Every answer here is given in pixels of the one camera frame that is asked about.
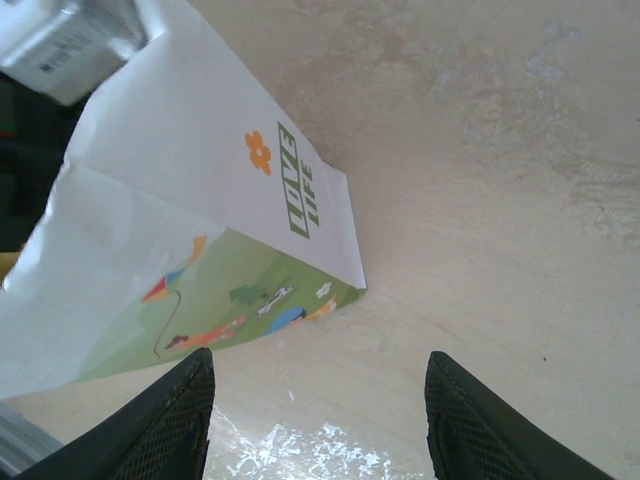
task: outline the tree illustration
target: tree illustration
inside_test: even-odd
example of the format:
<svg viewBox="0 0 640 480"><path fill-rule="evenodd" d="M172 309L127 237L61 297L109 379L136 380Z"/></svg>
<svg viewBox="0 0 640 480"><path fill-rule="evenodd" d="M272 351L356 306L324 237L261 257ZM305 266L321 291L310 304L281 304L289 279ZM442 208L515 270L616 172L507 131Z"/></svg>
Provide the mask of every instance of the tree illustration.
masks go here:
<svg viewBox="0 0 640 480"><path fill-rule="evenodd" d="M248 306L255 303L259 298L264 298L266 290L266 287L262 285L243 285L231 290L229 298L239 305Z"/></svg>

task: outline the orange flower logo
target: orange flower logo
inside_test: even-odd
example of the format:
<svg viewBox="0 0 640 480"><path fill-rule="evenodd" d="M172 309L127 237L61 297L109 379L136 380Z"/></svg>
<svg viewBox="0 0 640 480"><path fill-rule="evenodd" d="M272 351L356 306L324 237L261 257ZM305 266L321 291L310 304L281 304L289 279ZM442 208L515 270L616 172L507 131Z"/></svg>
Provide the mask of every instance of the orange flower logo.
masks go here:
<svg viewBox="0 0 640 480"><path fill-rule="evenodd" d="M247 133L244 137L247 147L249 147L249 158L253 166L262 170L266 175L271 175L271 150L264 144L262 134L254 131Z"/></svg>

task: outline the floor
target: floor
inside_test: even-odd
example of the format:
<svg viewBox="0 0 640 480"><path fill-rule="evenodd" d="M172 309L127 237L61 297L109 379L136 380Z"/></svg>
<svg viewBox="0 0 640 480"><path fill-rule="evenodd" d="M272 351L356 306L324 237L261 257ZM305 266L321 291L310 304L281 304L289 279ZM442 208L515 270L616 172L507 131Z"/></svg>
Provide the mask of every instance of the floor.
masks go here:
<svg viewBox="0 0 640 480"><path fill-rule="evenodd" d="M205 478L433 478L432 350L640 478L640 4L194 3L348 174L370 288L216 354ZM69 441L166 368L13 405Z"/></svg>

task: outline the white floor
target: white floor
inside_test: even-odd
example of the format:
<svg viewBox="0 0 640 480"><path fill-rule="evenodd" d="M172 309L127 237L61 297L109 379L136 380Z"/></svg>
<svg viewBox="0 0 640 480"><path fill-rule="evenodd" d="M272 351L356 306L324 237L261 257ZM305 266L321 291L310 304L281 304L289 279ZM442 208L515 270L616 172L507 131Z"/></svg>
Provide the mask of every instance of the white floor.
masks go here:
<svg viewBox="0 0 640 480"><path fill-rule="evenodd" d="M196 3L349 175L370 286L215 355L205 478L432 478L432 350L640 478L640 4ZM13 404L69 441L165 369Z"/></svg>

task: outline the white paper bag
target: white paper bag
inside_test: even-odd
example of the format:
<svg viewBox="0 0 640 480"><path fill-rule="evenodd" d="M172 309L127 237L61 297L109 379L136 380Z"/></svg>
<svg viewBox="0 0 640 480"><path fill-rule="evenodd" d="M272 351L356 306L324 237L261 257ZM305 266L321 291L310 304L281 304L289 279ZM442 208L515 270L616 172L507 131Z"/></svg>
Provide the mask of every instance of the white paper bag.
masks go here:
<svg viewBox="0 0 640 480"><path fill-rule="evenodd" d="M0 290L1 398L246 342L364 291L345 176L191 6L142 13L152 40L90 98Z"/></svg>

